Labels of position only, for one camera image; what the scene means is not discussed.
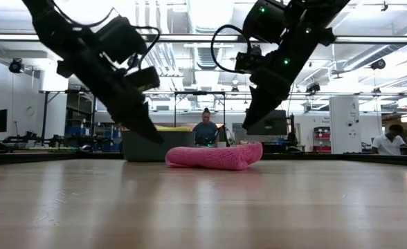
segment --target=white shirt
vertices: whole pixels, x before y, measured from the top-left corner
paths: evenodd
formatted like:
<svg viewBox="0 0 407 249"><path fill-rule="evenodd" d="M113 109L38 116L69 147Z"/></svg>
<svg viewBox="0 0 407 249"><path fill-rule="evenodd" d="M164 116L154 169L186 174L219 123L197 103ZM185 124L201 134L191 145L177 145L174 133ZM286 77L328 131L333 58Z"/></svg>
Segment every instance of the white shirt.
<svg viewBox="0 0 407 249"><path fill-rule="evenodd" d="M384 135L374 138L372 147L377 148L379 155L400 156L400 146L405 142L400 136L396 136L392 142Z"/></svg>

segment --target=red object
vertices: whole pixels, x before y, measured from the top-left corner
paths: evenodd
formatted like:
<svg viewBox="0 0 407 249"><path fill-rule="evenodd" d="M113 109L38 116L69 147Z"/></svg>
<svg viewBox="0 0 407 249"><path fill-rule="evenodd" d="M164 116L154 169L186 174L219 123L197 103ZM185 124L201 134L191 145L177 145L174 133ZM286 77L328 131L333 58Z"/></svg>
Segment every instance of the red object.
<svg viewBox="0 0 407 249"><path fill-rule="evenodd" d="M245 170L262 157L262 144L226 148L176 147L165 155L169 167L198 167L207 169Z"/></svg>
<svg viewBox="0 0 407 249"><path fill-rule="evenodd" d="M329 138L329 133L316 133L316 138L327 139Z"/></svg>
<svg viewBox="0 0 407 249"><path fill-rule="evenodd" d="M331 151L331 146L314 146L313 147L314 151Z"/></svg>

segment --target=yellow object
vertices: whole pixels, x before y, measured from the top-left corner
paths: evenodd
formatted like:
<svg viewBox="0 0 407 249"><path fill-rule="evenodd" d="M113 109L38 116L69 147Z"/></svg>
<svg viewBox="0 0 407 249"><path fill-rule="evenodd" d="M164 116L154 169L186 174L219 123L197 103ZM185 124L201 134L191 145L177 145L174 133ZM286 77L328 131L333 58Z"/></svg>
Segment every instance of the yellow object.
<svg viewBox="0 0 407 249"><path fill-rule="evenodd" d="M189 127L162 127L156 125L158 131L192 131Z"/></svg>

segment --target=dark shirt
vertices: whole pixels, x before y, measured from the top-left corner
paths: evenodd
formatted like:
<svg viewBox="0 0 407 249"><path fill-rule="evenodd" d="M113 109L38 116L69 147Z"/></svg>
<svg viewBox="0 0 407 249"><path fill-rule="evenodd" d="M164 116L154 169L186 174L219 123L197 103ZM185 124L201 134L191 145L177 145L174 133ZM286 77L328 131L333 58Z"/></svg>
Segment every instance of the dark shirt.
<svg viewBox="0 0 407 249"><path fill-rule="evenodd" d="M200 122L193 128L193 131L196 132L196 143L204 145L216 140L217 125L213 122L207 125Z"/></svg>

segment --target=wooden table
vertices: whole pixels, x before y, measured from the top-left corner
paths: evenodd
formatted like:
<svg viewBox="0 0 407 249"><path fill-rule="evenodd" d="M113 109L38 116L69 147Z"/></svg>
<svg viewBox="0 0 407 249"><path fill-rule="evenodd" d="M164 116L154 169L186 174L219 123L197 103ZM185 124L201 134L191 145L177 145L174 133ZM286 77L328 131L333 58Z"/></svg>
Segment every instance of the wooden table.
<svg viewBox="0 0 407 249"><path fill-rule="evenodd" d="M2 248L407 248L407 167L120 160L0 166Z"/></svg>

